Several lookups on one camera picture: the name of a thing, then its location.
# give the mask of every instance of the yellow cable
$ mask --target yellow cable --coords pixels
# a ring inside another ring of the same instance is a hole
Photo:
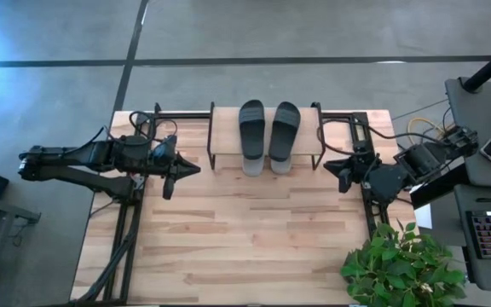
[[[424,119],[424,118],[413,118],[413,119],[410,119],[410,121],[408,122],[408,126],[407,126],[407,133],[411,133],[412,132],[413,123],[414,122],[417,122],[417,121],[424,122],[424,123],[430,125],[431,127],[433,127],[433,129],[439,130],[439,136],[444,135],[444,129],[443,128],[439,127],[438,125],[435,125],[432,121],[430,121],[428,119]],[[411,136],[408,136],[408,140],[413,145],[416,144],[416,142],[414,142],[414,140],[412,139]]]

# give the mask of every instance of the white paper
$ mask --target white paper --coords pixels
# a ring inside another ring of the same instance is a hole
[[[410,189],[410,193],[417,190],[422,185],[414,186]],[[420,208],[414,210],[414,216],[416,216],[416,225],[418,227],[423,227],[427,229],[433,229],[433,224],[431,223],[431,204],[426,204]]]

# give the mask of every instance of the slide sandal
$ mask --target slide sandal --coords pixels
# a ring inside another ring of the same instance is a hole
[[[247,176],[259,176],[264,167],[264,106],[258,100],[246,102],[238,114],[242,145],[242,170]]]
[[[284,175],[291,170],[291,150],[299,125],[298,108],[290,102],[282,102],[276,109],[269,147],[270,167],[276,174]]]

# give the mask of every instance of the gray sole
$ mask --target gray sole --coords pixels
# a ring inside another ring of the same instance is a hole
[[[259,159],[246,159],[242,157],[242,171],[249,177],[261,175],[264,167],[264,157]]]
[[[283,162],[278,162],[271,159],[270,167],[274,173],[278,175],[285,175],[291,170],[291,157],[287,158],[287,160]]]

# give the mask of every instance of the slipper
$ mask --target slipper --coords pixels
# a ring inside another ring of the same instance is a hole
[[[264,106],[258,100],[246,102],[238,114],[242,146],[242,170],[247,176],[259,176],[264,167]]]
[[[291,170],[291,150],[299,125],[298,108],[290,102],[282,102],[274,115],[269,147],[270,167],[276,174],[284,175]]]

